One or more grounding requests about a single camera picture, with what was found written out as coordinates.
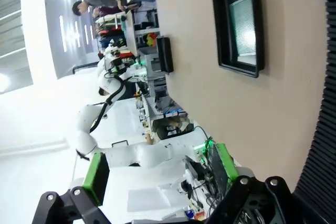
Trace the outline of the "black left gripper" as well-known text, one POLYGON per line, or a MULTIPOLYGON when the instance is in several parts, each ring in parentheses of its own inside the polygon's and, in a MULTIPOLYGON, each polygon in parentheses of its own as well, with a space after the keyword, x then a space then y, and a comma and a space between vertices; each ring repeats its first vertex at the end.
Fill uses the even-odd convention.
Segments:
POLYGON ((124 70, 124 63, 120 57, 116 57, 111 61, 110 73, 122 73, 124 70))

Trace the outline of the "black plastic ESD tray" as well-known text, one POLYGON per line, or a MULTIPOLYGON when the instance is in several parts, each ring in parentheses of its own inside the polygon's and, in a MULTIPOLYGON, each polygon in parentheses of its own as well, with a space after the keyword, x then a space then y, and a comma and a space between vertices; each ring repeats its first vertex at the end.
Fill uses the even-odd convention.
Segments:
POLYGON ((265 37, 262 0, 252 0, 256 55, 239 57, 229 6, 237 0, 213 0, 218 65, 233 72, 258 78, 265 67, 265 37))
POLYGON ((169 37, 160 36, 156 39, 156 45, 158 50, 158 58, 161 67, 161 71, 170 74, 174 71, 173 59, 171 51, 171 43, 169 37))

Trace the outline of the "large clear plastic bin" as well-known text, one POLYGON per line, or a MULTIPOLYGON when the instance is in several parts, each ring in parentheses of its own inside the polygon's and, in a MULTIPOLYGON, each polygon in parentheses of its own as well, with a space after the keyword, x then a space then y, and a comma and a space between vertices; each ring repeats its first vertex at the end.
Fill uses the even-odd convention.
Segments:
POLYGON ((166 74, 161 70, 158 54, 144 56, 148 79, 165 78, 166 74))

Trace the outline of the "round ceiling lamp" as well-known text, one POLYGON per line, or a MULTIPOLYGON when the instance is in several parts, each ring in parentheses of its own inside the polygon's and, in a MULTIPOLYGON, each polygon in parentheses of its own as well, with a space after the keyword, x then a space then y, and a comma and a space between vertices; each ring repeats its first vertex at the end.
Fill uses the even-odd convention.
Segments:
POLYGON ((0 93, 5 92, 9 86, 10 86, 9 77, 0 73, 0 93))

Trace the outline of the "grey-green circuit board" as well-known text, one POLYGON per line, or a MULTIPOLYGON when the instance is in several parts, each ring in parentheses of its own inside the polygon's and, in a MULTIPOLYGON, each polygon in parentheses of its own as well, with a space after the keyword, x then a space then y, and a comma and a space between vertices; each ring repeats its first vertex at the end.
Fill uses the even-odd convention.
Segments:
POLYGON ((252 0, 230 4, 234 38, 239 57, 256 55, 256 35, 252 0))

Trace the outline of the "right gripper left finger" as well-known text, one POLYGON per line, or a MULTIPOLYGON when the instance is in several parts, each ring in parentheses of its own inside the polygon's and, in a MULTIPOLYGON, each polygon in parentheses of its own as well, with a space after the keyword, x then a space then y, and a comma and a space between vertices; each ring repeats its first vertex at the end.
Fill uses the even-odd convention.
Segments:
POLYGON ((81 186, 58 195, 48 191, 41 195, 32 224, 110 224, 100 210, 109 178, 109 166, 104 153, 94 154, 81 186))

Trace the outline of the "clothes rack with garments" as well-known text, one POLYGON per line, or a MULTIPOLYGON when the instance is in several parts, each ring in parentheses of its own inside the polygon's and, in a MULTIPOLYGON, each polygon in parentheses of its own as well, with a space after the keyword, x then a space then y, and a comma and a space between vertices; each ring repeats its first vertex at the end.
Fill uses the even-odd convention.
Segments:
POLYGON ((99 17, 96 23, 96 38, 99 52, 105 53, 107 48, 127 48, 127 41, 124 32, 126 15, 121 12, 118 14, 108 14, 99 17))

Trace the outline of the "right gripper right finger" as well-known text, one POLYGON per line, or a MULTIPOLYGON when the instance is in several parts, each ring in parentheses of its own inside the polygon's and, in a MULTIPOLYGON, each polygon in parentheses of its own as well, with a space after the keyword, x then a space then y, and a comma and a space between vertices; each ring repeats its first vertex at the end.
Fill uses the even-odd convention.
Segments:
POLYGON ((283 178, 239 174, 224 144, 206 143, 203 153, 218 190, 205 224, 302 224, 283 178))

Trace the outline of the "long white table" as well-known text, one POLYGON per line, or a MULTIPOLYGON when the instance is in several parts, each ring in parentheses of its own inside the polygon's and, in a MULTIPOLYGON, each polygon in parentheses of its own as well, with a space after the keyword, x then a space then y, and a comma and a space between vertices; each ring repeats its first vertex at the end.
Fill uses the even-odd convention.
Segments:
POLYGON ((137 57, 138 56, 138 50, 137 50, 137 45, 136 45, 133 15, 132 15, 132 12, 130 10, 126 13, 124 35, 125 35, 125 38, 126 38, 128 49, 130 50, 130 52, 134 56, 137 57))

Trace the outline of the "black slotted board rack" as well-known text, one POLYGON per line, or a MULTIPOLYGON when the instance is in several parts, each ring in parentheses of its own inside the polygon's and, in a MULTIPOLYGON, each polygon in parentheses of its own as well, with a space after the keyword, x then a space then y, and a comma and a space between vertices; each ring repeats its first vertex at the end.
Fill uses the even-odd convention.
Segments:
POLYGON ((327 64, 318 121, 294 190, 306 224, 336 224, 336 0, 325 0, 327 64))

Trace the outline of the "seated person in beige shirt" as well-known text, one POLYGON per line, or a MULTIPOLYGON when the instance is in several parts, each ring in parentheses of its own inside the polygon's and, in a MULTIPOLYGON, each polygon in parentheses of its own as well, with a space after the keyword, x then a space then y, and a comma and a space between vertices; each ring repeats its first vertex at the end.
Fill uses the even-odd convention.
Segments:
POLYGON ((153 121, 152 131, 146 134, 145 140, 148 144, 153 145, 180 133, 189 133, 193 129, 194 124, 189 118, 181 116, 161 118, 153 121))

